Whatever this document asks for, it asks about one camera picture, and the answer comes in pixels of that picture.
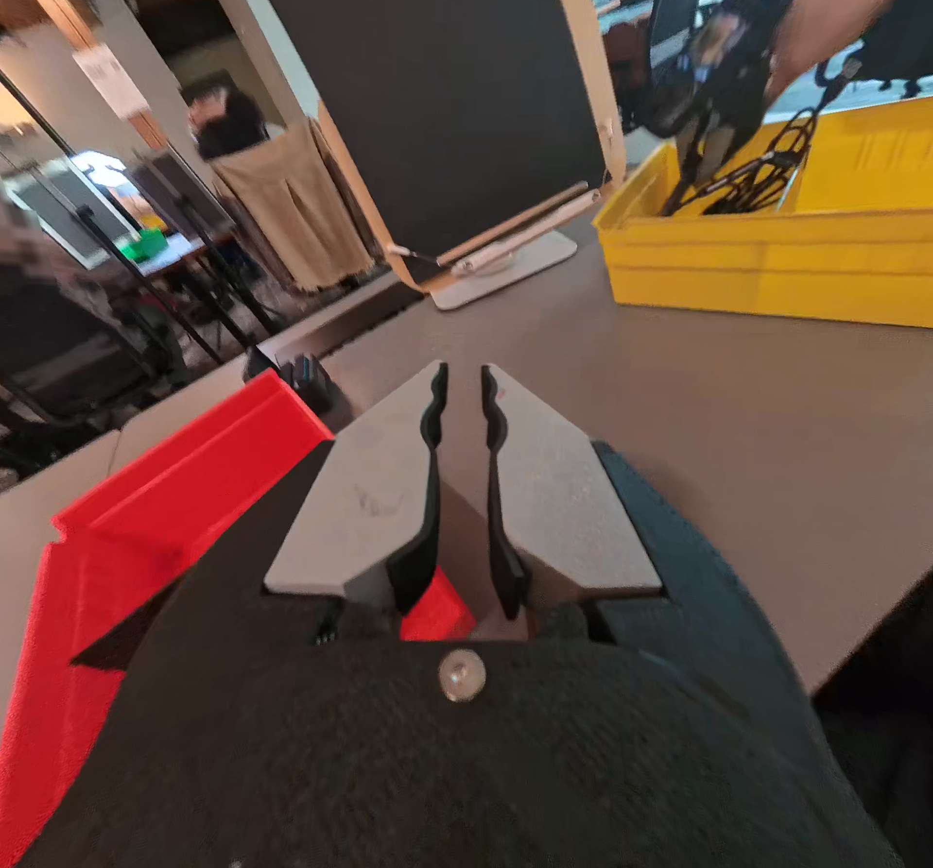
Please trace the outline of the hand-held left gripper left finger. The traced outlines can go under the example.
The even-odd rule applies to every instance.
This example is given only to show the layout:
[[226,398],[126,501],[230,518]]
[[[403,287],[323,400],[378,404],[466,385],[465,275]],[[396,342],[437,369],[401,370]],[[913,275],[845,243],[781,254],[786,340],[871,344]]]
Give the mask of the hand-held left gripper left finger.
[[449,367],[433,361],[340,431],[264,578],[273,594],[408,614],[437,568],[437,448]]

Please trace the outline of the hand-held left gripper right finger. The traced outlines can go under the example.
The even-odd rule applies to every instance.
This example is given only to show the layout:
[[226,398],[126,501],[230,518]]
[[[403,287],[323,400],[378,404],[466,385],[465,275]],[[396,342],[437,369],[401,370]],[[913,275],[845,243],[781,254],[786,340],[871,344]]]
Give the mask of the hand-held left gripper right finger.
[[521,611],[658,596],[662,582],[589,436],[494,364],[481,369],[496,596]]

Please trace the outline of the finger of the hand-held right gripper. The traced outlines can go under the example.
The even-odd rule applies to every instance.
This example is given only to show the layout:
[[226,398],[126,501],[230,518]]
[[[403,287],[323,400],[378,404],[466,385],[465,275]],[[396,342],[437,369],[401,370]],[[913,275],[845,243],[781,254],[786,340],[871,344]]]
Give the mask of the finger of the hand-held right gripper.
[[707,184],[750,141],[762,123],[761,110],[722,114],[706,110],[698,114],[700,150],[696,183]]
[[679,177],[676,185],[665,201],[659,216],[667,218],[681,207],[685,195],[694,186],[699,164],[702,159],[701,143],[706,136],[706,114],[692,117],[674,139],[679,164]]

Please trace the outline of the yellow plastic bin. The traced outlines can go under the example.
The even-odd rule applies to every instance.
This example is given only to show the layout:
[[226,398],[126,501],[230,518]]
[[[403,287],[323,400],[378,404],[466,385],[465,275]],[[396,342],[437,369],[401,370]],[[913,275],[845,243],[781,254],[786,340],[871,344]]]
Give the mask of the yellow plastic bin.
[[620,305],[932,327],[930,97],[820,116],[812,132],[762,127],[729,162],[801,154],[787,186],[747,213],[731,190],[661,211],[678,181],[661,145],[594,220]]

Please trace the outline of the red plastic bin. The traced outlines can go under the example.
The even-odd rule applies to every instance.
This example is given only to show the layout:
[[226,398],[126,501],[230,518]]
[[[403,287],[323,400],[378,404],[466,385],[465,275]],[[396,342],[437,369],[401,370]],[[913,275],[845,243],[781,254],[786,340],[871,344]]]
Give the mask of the red plastic bin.
[[406,615],[264,586],[334,435],[259,376],[67,506],[2,740],[2,866],[376,866],[394,792],[340,688],[372,644],[462,636],[436,568]]

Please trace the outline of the person's right forearm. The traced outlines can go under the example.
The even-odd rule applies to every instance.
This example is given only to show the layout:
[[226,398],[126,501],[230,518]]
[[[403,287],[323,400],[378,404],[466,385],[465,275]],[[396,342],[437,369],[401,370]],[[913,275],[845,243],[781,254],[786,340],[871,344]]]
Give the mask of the person's right forearm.
[[915,80],[932,74],[932,0],[893,0],[863,36],[857,77]]

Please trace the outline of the person's right hand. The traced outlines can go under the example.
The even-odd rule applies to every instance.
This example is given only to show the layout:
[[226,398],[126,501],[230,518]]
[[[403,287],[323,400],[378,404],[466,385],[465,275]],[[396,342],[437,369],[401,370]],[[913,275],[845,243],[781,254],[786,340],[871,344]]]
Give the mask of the person's right hand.
[[765,106],[804,73],[851,46],[894,0],[793,0],[776,34]]

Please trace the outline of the black charging case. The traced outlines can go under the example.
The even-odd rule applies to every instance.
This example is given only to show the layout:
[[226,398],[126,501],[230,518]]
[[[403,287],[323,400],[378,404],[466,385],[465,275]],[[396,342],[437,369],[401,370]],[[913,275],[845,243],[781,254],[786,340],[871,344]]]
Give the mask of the black charging case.
[[302,353],[278,362],[257,346],[249,348],[244,357],[243,383],[265,372],[274,372],[332,432],[344,428],[344,394],[316,357]]

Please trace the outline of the wooden backing board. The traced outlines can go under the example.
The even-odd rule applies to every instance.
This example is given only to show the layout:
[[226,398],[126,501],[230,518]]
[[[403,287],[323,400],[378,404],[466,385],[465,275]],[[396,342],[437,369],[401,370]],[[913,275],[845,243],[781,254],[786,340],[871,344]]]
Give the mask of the wooden backing board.
[[[591,0],[561,0],[566,21],[573,39],[579,68],[589,97],[589,105],[598,131],[600,145],[605,162],[604,180],[599,186],[602,200],[612,189],[625,180],[626,148],[622,133],[622,122],[616,107],[616,100],[611,81],[610,69],[605,57],[605,50],[600,32],[597,11]],[[370,231],[385,262],[404,283],[415,290],[426,291],[422,284],[414,280],[404,260],[388,259],[382,252],[382,245],[393,240],[379,209],[371,197],[356,163],[346,143],[328,112],[321,102],[318,106],[318,123],[328,147],[349,186],[356,204],[361,209]]]

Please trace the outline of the black display panel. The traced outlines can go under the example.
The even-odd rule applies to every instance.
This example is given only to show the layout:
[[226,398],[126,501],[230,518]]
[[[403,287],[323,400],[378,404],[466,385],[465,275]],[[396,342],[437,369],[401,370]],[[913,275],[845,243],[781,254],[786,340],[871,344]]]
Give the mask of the black display panel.
[[439,257],[604,155],[561,0],[269,0],[391,242]]

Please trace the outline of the beige hanging cloth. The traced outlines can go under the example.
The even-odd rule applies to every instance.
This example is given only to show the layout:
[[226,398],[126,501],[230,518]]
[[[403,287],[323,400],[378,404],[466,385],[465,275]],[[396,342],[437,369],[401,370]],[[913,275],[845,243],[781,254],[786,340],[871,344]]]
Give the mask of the beige hanging cloth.
[[314,118],[209,165],[219,191],[238,202],[271,249],[270,271],[283,271],[298,291],[322,291],[375,268]]

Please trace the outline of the green plastic bin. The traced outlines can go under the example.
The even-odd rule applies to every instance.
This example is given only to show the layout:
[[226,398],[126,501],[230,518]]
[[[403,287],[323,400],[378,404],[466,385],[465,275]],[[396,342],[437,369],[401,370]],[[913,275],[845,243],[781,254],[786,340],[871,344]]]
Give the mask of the green plastic bin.
[[123,257],[138,266],[161,255],[168,240],[161,229],[144,227],[118,238],[115,245]]

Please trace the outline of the glass panel on stand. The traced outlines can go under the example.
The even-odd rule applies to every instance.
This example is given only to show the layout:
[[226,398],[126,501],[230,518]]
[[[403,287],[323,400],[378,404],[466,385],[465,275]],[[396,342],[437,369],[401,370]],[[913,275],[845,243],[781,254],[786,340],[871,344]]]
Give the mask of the glass panel on stand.
[[112,257],[79,221],[79,209],[87,209],[114,247],[138,241],[140,232],[119,200],[90,177],[99,167],[116,170],[118,182],[124,181],[123,163],[96,151],[21,163],[2,155],[2,179],[13,203],[32,211],[42,229],[87,271],[102,268]]
[[233,218],[171,145],[137,158],[126,176],[157,215],[187,240],[219,242],[233,235]]

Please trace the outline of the white paper notice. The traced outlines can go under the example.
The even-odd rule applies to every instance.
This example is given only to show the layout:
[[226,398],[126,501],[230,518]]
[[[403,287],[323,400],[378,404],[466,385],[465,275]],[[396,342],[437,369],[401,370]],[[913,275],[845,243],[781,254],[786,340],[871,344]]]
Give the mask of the white paper notice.
[[73,52],[77,67],[121,120],[130,120],[150,111],[149,103],[107,45],[90,46]]

